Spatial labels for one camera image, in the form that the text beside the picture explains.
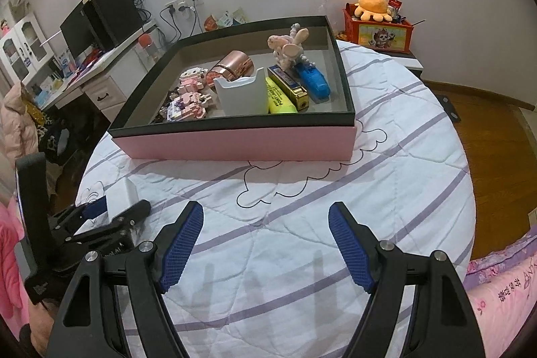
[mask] copper tumbler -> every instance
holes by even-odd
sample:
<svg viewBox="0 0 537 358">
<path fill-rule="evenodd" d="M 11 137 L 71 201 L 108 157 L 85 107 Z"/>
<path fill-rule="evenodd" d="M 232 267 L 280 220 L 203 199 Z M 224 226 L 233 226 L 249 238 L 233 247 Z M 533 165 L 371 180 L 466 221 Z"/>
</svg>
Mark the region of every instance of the copper tumbler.
<svg viewBox="0 0 537 358">
<path fill-rule="evenodd" d="M 253 71 L 253 61 L 241 51 L 231 51 L 207 72 L 205 79 L 209 87 L 214 88 L 214 79 L 223 77 L 235 81 L 241 76 L 247 76 Z"/>
</svg>

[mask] yellow highlighter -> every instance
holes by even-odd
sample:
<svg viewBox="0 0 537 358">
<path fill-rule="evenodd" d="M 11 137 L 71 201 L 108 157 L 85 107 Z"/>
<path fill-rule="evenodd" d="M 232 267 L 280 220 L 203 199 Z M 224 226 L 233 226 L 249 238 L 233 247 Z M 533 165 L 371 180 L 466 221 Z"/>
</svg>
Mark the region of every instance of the yellow highlighter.
<svg viewBox="0 0 537 358">
<path fill-rule="evenodd" d="M 268 76 L 265 77 L 268 90 L 268 112 L 270 114 L 283 114 L 286 112 L 298 112 L 293 103 L 276 83 Z"/>
</svg>

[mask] wooden floor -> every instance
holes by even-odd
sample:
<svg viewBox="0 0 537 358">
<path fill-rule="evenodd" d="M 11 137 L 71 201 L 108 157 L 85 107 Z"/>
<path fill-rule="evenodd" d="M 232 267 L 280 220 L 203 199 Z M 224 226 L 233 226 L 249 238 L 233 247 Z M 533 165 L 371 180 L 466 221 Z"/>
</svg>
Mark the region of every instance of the wooden floor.
<svg viewBox="0 0 537 358">
<path fill-rule="evenodd" d="M 472 259 L 502 250 L 530 229 L 528 213 L 537 207 L 537 158 L 519 109 L 477 96 L 433 92 L 448 96 L 461 118 L 454 126 L 468 158 L 477 211 Z"/>
</svg>

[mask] box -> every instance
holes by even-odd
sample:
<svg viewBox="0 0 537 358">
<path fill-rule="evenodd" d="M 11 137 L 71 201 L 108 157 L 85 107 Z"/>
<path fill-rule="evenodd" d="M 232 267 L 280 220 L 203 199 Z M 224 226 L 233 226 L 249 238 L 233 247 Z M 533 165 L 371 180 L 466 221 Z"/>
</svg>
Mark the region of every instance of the box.
<svg viewBox="0 0 537 358">
<path fill-rule="evenodd" d="M 232 50 L 245 52 L 255 68 L 275 64 L 270 35 L 294 23 L 309 29 L 304 53 L 324 74 L 327 102 L 306 112 L 226 117 L 212 111 L 201 120 L 151 123 L 182 72 L 211 68 Z M 345 69 L 326 17 L 251 22 L 179 40 L 133 91 L 109 128 L 131 158 L 169 160 L 346 161 L 352 157 L 355 112 Z"/>
<path fill-rule="evenodd" d="M 353 3 L 348 3 L 343 10 L 345 33 L 349 42 L 375 50 L 410 53 L 410 39 L 414 29 L 410 22 L 353 20 L 355 10 L 356 6 Z"/>
</svg>

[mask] cabinet door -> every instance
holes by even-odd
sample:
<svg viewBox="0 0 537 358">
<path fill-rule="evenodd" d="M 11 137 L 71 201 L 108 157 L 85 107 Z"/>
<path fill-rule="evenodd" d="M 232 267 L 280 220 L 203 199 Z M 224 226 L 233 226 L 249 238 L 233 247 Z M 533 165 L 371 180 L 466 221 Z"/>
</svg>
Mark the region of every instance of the cabinet door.
<svg viewBox="0 0 537 358">
<path fill-rule="evenodd" d="M 45 66 L 54 56 L 54 53 L 48 43 L 41 46 L 46 38 L 41 32 L 33 13 L 28 14 L 24 19 L 17 22 L 14 29 L 36 70 Z"/>
<path fill-rule="evenodd" d="M 13 30 L 0 39 L 0 59 L 15 83 L 22 81 L 23 84 L 28 84 L 36 74 L 31 59 L 25 54 L 22 43 Z"/>
</svg>

